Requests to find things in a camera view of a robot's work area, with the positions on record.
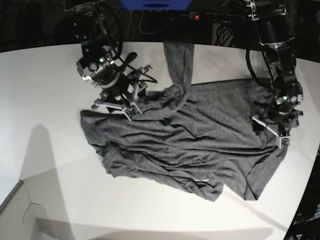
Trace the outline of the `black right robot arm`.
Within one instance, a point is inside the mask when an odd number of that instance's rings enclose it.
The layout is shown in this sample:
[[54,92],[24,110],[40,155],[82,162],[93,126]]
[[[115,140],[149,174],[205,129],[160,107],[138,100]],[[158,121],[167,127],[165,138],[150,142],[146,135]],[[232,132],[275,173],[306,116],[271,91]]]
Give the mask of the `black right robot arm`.
[[142,113],[138,102],[146,97],[147,83],[156,83],[156,79],[147,74],[152,67],[132,67],[136,52],[122,58],[123,33],[117,38],[112,36],[108,17],[113,18],[119,30],[122,25],[105,1],[65,0],[63,3],[66,11],[75,13],[73,30],[82,51],[82,57],[76,62],[77,72],[83,81],[101,89],[92,109],[120,111],[132,121]]

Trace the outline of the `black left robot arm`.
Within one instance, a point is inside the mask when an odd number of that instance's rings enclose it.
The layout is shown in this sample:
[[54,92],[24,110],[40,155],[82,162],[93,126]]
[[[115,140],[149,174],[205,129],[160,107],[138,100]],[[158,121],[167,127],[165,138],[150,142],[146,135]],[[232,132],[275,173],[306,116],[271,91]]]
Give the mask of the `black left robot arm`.
[[255,82],[269,92],[268,102],[255,102],[260,109],[251,115],[253,131],[271,132],[279,149],[290,144],[292,128],[299,126],[303,112],[296,110],[304,99],[303,88],[296,77],[296,57],[292,43],[295,38],[288,19],[285,0],[246,0],[248,17],[257,32],[258,42],[265,48],[262,57],[270,80],[260,80],[253,70],[250,50],[246,50],[246,63]]

